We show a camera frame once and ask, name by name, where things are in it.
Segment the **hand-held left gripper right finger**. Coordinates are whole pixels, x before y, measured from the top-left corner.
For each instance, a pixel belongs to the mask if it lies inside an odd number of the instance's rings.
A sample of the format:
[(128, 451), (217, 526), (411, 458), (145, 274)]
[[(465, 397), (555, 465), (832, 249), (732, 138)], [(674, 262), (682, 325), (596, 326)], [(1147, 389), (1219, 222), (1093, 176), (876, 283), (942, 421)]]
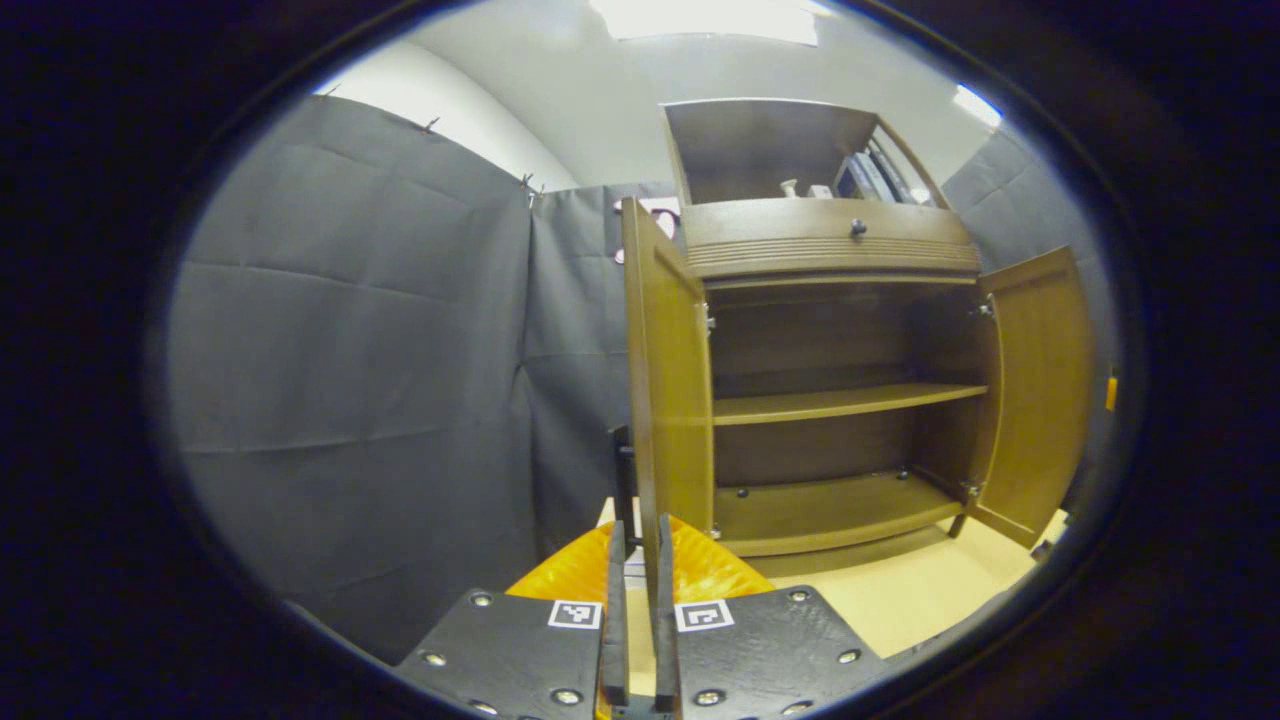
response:
[(890, 664), (813, 585), (731, 594), (745, 564), (689, 524), (657, 523), (657, 692), (676, 719), (810, 719)]

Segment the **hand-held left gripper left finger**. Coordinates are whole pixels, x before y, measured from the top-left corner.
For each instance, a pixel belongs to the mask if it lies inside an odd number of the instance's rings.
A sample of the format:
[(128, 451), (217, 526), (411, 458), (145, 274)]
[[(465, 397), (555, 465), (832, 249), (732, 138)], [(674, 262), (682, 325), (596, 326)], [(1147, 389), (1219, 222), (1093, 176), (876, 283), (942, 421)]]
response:
[(604, 523), (507, 591), (466, 591), (396, 666), (480, 719), (607, 719), (628, 696), (625, 552)]

